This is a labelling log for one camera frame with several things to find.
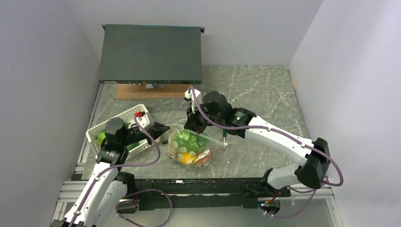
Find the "green lettuce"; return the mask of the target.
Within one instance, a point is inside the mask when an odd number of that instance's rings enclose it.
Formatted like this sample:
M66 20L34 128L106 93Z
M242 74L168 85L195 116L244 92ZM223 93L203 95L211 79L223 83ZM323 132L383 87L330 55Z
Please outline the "green lettuce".
M181 129L171 134L171 143L177 152L202 152L208 145L209 140L190 130Z

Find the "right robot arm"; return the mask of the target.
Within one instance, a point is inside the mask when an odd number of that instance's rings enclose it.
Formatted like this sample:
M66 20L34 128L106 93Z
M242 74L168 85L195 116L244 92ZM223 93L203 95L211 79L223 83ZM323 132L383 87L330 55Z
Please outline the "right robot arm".
M217 91L207 93L189 88L184 99L191 103L187 109L185 129L197 134L208 126L216 126L228 134L254 140L276 149L293 160L293 164L266 171L261 182L261 192L274 195L279 189L301 183L311 189L320 189L330 165L326 140L311 140L282 130L254 112L234 108L225 96Z

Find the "red peach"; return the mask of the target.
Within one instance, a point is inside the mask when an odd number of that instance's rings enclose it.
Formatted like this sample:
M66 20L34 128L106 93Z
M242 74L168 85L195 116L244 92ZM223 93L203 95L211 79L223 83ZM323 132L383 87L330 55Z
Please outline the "red peach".
M213 151L211 151L210 149L207 149L200 153L195 160L195 165L207 166L212 159L212 153Z

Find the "yellow lemon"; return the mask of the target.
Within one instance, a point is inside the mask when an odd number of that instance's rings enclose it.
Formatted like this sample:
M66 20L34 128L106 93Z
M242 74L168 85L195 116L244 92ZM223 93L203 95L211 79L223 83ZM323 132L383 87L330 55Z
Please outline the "yellow lemon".
M179 153L177 160L186 165L194 165L196 163L197 154L193 151Z

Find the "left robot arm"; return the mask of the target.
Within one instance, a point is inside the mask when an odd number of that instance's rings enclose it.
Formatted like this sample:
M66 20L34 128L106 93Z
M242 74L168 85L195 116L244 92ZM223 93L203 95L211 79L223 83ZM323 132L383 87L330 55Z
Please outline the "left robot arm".
M106 122L105 141L98 153L92 175L73 207L62 220L53 220L52 227L99 227L123 198L138 193L135 177L121 170L126 167L129 154L126 145L147 140L156 145L156 139L170 129L153 121L144 112L134 115L134 124L114 117Z

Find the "clear dotted zip bag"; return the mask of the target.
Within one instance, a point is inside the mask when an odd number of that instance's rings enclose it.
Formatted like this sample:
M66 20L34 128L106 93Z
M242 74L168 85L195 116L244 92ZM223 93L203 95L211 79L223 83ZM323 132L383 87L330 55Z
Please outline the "clear dotted zip bag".
M169 125L168 153L172 160L186 166L207 166L214 152L227 143L187 130L180 124Z

